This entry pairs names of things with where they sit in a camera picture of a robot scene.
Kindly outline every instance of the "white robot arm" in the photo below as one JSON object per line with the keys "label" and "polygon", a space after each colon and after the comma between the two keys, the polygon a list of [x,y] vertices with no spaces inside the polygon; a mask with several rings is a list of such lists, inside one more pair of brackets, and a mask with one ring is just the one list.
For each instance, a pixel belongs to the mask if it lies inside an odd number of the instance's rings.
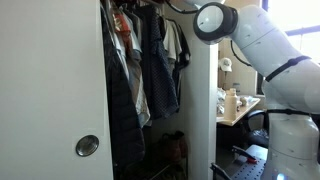
{"label": "white robot arm", "polygon": [[295,49],[284,32],[254,5],[238,11],[222,1],[184,0],[199,10],[194,32],[206,44],[232,39],[252,67],[266,77],[263,92],[270,119],[268,159],[261,179],[320,179],[320,66]]}

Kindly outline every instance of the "chair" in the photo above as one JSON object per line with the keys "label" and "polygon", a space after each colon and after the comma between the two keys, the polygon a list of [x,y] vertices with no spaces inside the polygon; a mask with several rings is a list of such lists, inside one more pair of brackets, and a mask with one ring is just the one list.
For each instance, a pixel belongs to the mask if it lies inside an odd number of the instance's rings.
{"label": "chair", "polygon": [[[249,125],[249,120],[256,116],[263,117],[263,125],[261,129],[251,129]],[[253,144],[268,148],[269,144],[269,118],[265,111],[263,110],[254,110],[252,112],[247,113],[242,120],[242,125],[245,133],[245,141],[247,142],[248,146]]]}

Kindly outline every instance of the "bottle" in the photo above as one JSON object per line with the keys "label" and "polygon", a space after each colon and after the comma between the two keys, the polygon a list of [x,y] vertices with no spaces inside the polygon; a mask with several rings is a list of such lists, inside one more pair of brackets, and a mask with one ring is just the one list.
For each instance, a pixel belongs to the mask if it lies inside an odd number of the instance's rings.
{"label": "bottle", "polygon": [[237,96],[235,88],[231,88],[226,92],[223,117],[225,120],[230,121],[235,120],[237,117]]}

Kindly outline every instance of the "white door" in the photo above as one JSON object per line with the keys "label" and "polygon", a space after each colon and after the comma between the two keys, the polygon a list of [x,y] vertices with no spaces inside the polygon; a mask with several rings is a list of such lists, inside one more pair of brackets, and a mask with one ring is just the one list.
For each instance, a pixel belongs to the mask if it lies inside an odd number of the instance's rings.
{"label": "white door", "polygon": [[113,179],[108,122],[99,1],[1,0],[0,179]]}

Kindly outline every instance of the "closet rod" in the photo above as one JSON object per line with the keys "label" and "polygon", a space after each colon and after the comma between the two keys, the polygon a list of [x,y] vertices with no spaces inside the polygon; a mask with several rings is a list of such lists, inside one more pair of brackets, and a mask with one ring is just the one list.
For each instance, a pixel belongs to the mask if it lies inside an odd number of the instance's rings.
{"label": "closet rod", "polygon": [[152,4],[152,5],[154,5],[154,6],[157,6],[158,8],[161,8],[161,4],[156,3],[156,2],[154,2],[154,1],[152,1],[152,0],[140,0],[140,1],[149,3],[149,4]]}

